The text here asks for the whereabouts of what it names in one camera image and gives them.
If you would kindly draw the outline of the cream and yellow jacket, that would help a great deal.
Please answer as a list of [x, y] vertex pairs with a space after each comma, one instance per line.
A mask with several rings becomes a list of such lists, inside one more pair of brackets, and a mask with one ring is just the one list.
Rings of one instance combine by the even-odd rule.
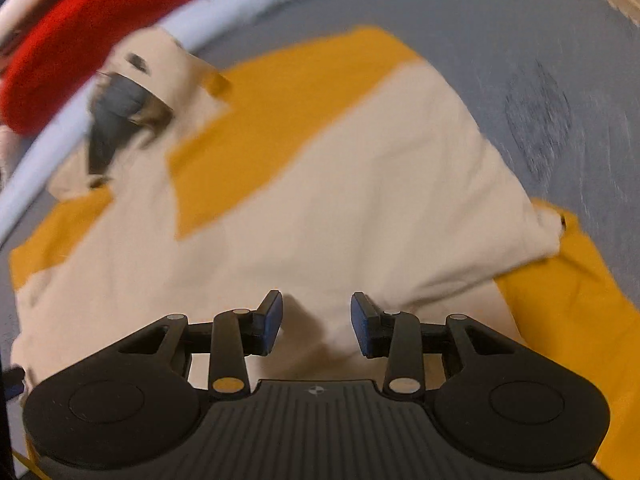
[[596, 457], [639, 474], [639, 313], [571, 212], [529, 197], [429, 62], [373, 27], [215, 70], [160, 28], [122, 40], [93, 95], [144, 94], [97, 176], [88, 148], [14, 249], [11, 358], [43, 382], [161, 316], [285, 315], [253, 378], [381, 378], [350, 326], [365, 292], [437, 323], [464, 312], [593, 382]]

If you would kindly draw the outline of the grey quilted mattress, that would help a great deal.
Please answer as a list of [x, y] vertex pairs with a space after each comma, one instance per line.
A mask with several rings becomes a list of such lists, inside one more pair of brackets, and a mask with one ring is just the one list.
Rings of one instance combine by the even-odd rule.
[[526, 194], [576, 216], [616, 284], [638, 268], [636, 25], [597, 0], [300, 0], [200, 52], [222, 71], [359, 27], [429, 62]]

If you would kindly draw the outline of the red folded blanket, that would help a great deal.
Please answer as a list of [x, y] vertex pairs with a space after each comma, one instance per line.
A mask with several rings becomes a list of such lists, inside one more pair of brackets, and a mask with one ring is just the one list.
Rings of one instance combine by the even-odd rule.
[[21, 136], [38, 133], [119, 40], [189, 1], [60, 1], [9, 56], [1, 76], [1, 121]]

